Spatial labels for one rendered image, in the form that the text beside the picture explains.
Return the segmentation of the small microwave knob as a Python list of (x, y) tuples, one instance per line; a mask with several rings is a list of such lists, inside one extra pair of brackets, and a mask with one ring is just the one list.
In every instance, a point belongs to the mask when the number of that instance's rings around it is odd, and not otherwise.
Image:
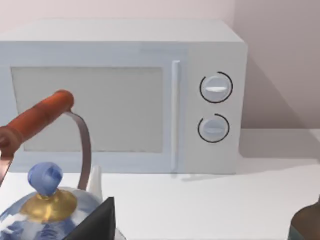
[(203, 138), (210, 142), (221, 140), (227, 132), (225, 121), (219, 117), (205, 119), (200, 125), (200, 133)]

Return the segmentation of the large microwave knob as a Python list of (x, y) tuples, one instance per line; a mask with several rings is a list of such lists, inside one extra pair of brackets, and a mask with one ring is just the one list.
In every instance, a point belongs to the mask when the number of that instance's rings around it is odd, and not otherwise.
[(201, 93), (210, 102), (223, 101), (228, 96), (230, 89), (230, 81), (223, 75), (207, 77), (201, 84)]

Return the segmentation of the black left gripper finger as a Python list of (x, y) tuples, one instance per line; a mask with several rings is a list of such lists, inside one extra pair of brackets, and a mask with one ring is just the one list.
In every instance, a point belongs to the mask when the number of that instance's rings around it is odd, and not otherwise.
[(115, 234), (115, 198), (108, 197), (65, 240), (114, 240)]

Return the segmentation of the microwave door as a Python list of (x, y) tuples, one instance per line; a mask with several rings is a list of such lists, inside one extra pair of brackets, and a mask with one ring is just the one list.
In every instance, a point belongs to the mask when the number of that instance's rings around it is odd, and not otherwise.
[(186, 54), (94, 44), (0, 46), (0, 126), (58, 90), (89, 130), (92, 163), (105, 173), (172, 173), (172, 62), (180, 61), (181, 152)]

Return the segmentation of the pale microwave oven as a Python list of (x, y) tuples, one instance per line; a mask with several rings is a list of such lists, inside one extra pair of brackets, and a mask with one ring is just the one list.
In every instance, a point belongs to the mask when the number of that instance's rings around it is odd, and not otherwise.
[(40, 20), (0, 34), (0, 126), (65, 89), (104, 172), (234, 174), (247, 58), (220, 20)]

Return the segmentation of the dark brown bottle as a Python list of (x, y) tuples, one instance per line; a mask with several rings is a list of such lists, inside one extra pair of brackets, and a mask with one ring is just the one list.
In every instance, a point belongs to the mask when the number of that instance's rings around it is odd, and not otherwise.
[(295, 213), (287, 240), (320, 240), (320, 195), (315, 204)]

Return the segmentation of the blue and white teapot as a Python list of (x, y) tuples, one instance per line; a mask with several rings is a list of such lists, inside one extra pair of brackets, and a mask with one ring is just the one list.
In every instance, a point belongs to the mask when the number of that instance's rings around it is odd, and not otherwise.
[[(77, 124), (82, 145), (82, 168), (78, 186), (60, 187), (62, 169), (41, 162), (28, 172), (33, 192), (0, 214), (0, 240), (65, 240), (106, 199), (102, 197), (102, 171), (92, 166), (92, 145), (85, 120), (72, 112), (74, 96), (58, 90), (0, 127), (0, 186), (21, 145), (36, 136), (61, 115)], [(117, 228), (114, 240), (127, 240)]]

